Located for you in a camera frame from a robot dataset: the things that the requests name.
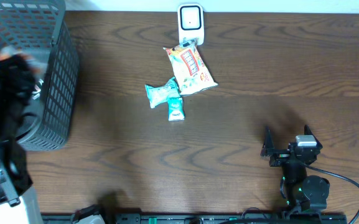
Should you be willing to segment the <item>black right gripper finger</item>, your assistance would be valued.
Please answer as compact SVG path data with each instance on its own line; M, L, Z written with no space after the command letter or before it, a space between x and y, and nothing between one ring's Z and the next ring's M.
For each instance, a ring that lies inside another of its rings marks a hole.
M313 134L313 132L311 131L310 127L307 124L304 126L304 134L308 136L312 136L314 141L316 142L316 145L320 144L320 141L315 137L315 135Z
M274 149L272 135L270 129L266 126L262 150L272 150L272 149Z

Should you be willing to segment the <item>green tissue pack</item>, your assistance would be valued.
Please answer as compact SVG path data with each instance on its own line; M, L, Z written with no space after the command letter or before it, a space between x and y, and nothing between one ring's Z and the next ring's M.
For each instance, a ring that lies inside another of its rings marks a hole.
M168 120L169 121L183 121L185 114L183 110L182 98L169 98L168 103Z

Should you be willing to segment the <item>yellow white snack bag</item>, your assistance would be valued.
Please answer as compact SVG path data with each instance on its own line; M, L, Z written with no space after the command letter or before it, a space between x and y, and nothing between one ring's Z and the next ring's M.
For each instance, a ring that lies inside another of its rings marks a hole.
M218 85L197 50L197 39L190 39L166 51L182 96Z

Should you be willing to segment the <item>mint green snack pouch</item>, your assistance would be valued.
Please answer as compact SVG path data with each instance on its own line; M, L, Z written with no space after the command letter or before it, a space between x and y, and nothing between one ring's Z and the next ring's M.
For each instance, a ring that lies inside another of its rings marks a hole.
M150 108L155 108L161 103L165 103L169 98L179 98L179 87L175 78L170 78L165 85L154 87L145 85L147 98Z

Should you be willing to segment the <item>orange tissue pack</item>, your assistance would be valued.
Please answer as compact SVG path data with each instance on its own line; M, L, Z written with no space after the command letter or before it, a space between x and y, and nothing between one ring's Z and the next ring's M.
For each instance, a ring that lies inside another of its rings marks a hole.
M0 50L0 61L13 58L13 56L18 56L19 58L23 59L25 63L29 66L31 71L37 76L44 75L47 71L47 63L43 63L40 60L37 60L35 57L31 56L26 52L15 49L10 45L3 47Z

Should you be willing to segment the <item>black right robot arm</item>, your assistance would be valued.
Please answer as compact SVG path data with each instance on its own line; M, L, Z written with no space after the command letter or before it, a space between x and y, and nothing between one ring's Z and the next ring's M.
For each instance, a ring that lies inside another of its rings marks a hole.
M317 160L322 145L308 126L286 149L277 149L269 128L266 128L262 157L269 157L271 167L282 169L280 193L287 200L282 216L289 219L300 214L319 214L327 208L330 182L317 175L308 175L307 166Z

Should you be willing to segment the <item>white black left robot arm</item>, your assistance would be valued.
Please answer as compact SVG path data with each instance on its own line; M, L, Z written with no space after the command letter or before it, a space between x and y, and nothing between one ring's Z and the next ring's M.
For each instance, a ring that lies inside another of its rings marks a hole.
M35 69L23 56L0 60L0 223L108 223L99 206L72 215L41 214L26 152L16 137L34 87Z

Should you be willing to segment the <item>round green white item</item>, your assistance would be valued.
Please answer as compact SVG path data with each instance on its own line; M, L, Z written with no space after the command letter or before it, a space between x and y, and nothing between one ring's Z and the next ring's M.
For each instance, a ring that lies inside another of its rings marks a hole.
M43 79L39 79L39 81L35 84L34 89L32 91L33 100L40 98L43 83L44 83Z

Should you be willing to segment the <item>white barcode scanner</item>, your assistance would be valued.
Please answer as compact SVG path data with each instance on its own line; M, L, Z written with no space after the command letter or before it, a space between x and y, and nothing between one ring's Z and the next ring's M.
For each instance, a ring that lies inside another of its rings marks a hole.
M177 9L179 43L197 39L202 45L205 39L203 7L197 3L181 4Z

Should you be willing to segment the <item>dark grey plastic basket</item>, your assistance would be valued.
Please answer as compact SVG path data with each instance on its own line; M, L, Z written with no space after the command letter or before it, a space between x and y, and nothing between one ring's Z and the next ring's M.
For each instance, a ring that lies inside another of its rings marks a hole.
M47 63L40 98L31 99L17 132L26 151L53 151L70 133L79 58L62 0L0 0L0 50L10 45Z

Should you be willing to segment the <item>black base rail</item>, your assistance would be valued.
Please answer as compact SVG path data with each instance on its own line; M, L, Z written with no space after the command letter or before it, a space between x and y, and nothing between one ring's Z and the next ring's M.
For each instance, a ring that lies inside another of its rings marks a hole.
M108 217L107 223L116 224L219 224L234 223L334 223L344 224L347 219L344 215L302 215L292 216L290 219L273 218L270 214L246 213L244 215L173 215L173 214L144 214L144 213L117 213Z

